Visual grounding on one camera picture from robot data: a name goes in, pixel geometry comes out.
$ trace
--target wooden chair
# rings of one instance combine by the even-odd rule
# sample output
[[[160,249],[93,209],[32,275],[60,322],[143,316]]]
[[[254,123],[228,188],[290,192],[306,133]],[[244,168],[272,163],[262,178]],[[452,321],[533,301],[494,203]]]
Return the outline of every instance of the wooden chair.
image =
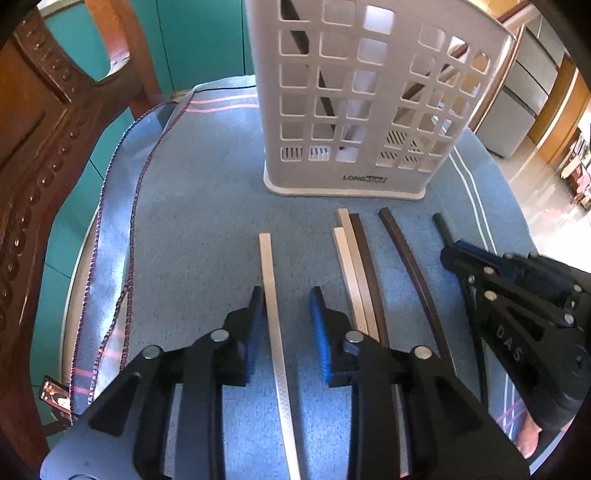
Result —
[[[0,27],[17,25],[0,32],[0,430],[38,472],[48,447],[29,361],[51,226],[103,130],[128,106],[137,118],[162,95],[129,0],[86,0],[111,60],[98,82],[35,4],[0,8]]]

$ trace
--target tiled floor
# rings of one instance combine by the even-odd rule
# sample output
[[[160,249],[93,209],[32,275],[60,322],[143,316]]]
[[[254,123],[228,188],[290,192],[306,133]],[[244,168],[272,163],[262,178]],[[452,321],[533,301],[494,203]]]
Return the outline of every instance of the tiled floor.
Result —
[[[521,206],[538,252],[591,273],[591,219],[581,206],[570,204],[566,183],[534,153],[529,138],[515,154],[493,158]]]

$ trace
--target basket square hole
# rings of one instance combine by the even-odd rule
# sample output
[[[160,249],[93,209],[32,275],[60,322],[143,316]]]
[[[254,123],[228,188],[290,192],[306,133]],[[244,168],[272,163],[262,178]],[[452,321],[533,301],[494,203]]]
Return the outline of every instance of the basket square hole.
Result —
[[[365,9],[363,27],[372,32],[390,35],[394,26],[394,12],[386,8],[368,5]]]
[[[400,98],[409,102],[419,103],[425,92],[425,84],[410,80],[404,85]]]
[[[433,90],[431,92],[431,95],[429,95],[429,98],[427,99],[427,105],[433,108],[437,108],[438,110],[443,110],[443,95],[443,90]]]
[[[481,51],[474,55],[474,58],[470,63],[471,67],[475,70],[478,70],[480,73],[486,73],[488,71],[488,66],[490,64],[490,58],[484,52]]]
[[[414,170],[418,166],[418,158],[413,157],[412,155],[405,155],[400,163],[398,163],[398,168],[403,170]]]
[[[480,77],[473,73],[468,73],[460,85],[460,90],[470,96],[476,96],[480,90]]]
[[[279,0],[281,18],[283,20],[304,20],[307,21],[310,17],[307,15],[306,9],[296,11],[291,0]]]
[[[401,150],[407,138],[408,134],[399,132],[398,130],[391,130],[386,136],[386,143],[384,144],[384,147],[391,147],[396,150]]]
[[[357,161],[357,155],[359,154],[359,148],[357,147],[340,147],[336,153],[336,161],[345,163],[355,163]]]
[[[305,115],[306,114],[306,94],[282,92],[281,94],[281,113],[283,115]]]
[[[394,125],[399,125],[400,127],[410,127],[414,120],[415,113],[417,113],[417,111],[413,108],[399,106],[396,109],[396,114],[394,115],[392,123]]]
[[[449,47],[447,48],[447,54],[450,57],[454,57],[458,61],[464,62],[466,61],[466,56],[462,55],[463,58],[460,58],[458,55],[464,50],[466,42],[463,41],[461,38],[456,37],[455,35],[452,37],[451,42],[449,42]]]
[[[408,151],[423,153],[427,151],[427,146],[429,145],[429,142],[430,140],[426,137],[415,137],[411,140],[410,145],[408,146]]]
[[[438,121],[438,117],[436,117],[432,113],[425,113],[421,117],[421,121],[418,124],[418,129],[424,132],[433,133],[435,131],[435,127]]]
[[[369,70],[355,70],[353,91],[358,93],[375,93],[378,74]]]
[[[437,75],[437,81],[453,87],[459,76],[460,73],[453,67],[443,68]]]
[[[308,65],[304,63],[282,63],[281,85],[284,87],[306,87],[308,85]]]
[[[423,77],[429,77],[435,67],[435,58],[420,53],[415,53],[413,62],[410,64],[410,71]]]
[[[362,38],[359,40],[359,51],[357,58],[367,63],[383,65],[386,60],[388,44],[373,38]]]
[[[423,173],[433,173],[439,165],[439,159],[427,157],[418,165],[418,170]]]
[[[462,122],[459,120],[445,120],[440,130],[444,137],[453,138],[462,131]]]
[[[312,145],[310,147],[311,161],[328,161],[330,160],[330,145]]]
[[[458,96],[452,103],[452,106],[449,109],[449,112],[453,115],[464,117],[466,115],[466,111],[468,109],[468,101],[461,96]]]
[[[371,112],[371,101],[369,100],[349,100],[347,107],[347,118],[358,118],[367,120]]]
[[[392,168],[396,163],[398,155],[390,150],[383,150],[379,153],[378,160],[376,161],[377,167],[388,167]]]
[[[303,30],[281,30],[279,44],[282,55],[308,55],[310,52],[310,41]]]
[[[353,25],[355,22],[355,2],[349,0],[324,0],[322,18],[327,23]]]
[[[449,148],[449,142],[437,141],[433,148],[431,149],[431,153],[433,155],[443,155],[447,149]]]
[[[314,114],[316,116],[338,116],[341,101],[340,98],[335,97],[317,97]]]
[[[303,140],[304,122],[281,122],[281,138],[283,140]]]
[[[323,64],[318,70],[318,87],[342,90],[349,72],[349,68],[345,66]]]
[[[346,59],[351,51],[353,37],[344,33],[325,31],[320,39],[320,55],[335,59]]]
[[[304,155],[304,149],[302,147],[281,147],[281,161],[301,161]]]
[[[441,28],[424,23],[418,35],[418,42],[425,47],[440,51],[443,48],[445,38],[445,32]]]
[[[312,138],[314,140],[332,140],[335,135],[335,124],[314,124]]]
[[[344,125],[340,139],[346,142],[361,143],[365,138],[364,125]]]

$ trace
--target gray cabinet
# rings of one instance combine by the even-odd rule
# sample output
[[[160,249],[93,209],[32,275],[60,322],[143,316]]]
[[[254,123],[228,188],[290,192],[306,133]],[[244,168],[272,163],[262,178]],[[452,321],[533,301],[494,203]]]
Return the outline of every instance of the gray cabinet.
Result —
[[[546,101],[548,94],[538,82],[519,63],[511,67],[505,80],[505,86],[516,94],[523,102],[538,115]]]
[[[476,133],[488,150],[513,155],[548,101],[563,55],[564,45],[541,15],[528,23],[503,89]]]
[[[476,136],[487,150],[509,158],[535,122],[531,111],[503,88]]]
[[[548,51],[555,64],[560,66],[562,57],[564,56],[564,45],[562,45],[558,35],[552,30],[552,27],[545,19],[542,19],[538,39]]]
[[[546,93],[550,94],[558,76],[556,64],[527,31],[519,46],[517,62],[530,73]]]

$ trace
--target light wooden stick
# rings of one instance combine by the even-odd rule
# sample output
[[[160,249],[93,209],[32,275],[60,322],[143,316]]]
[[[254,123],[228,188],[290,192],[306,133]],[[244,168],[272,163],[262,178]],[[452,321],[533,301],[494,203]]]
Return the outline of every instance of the light wooden stick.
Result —
[[[346,208],[340,208],[337,210],[337,216],[339,217],[340,225],[345,231],[345,238],[347,239],[349,253],[353,261],[353,269],[355,270],[355,278],[359,287],[359,294],[361,295],[361,303],[363,305],[363,312],[365,313],[365,323],[367,324],[368,333],[371,338],[379,342],[378,323],[375,320],[374,304],[369,294],[369,285],[365,276],[365,270],[363,269],[361,253],[359,253],[349,211]]]
[[[290,473],[290,480],[301,480],[300,464],[297,458],[295,441],[296,436],[291,418],[290,394],[287,387],[287,374],[285,373],[281,326],[279,324],[279,307],[277,304],[277,289],[275,288],[271,234],[260,233],[259,244],[261,247],[262,283],[265,289],[267,321],[271,340],[271,360],[275,376],[275,388],[277,389],[281,434],[283,435],[283,445],[285,446],[285,456],[287,457],[287,469]]]
[[[368,325],[365,321],[363,302],[361,301],[361,293],[359,292],[359,286],[357,285],[355,268],[353,267],[353,260],[351,259],[345,230],[342,227],[335,228],[333,230],[333,238],[335,239],[337,253],[339,254],[340,269],[343,272],[343,279],[345,280],[345,286],[347,287],[347,293],[349,294],[353,323],[357,330],[368,335]]]

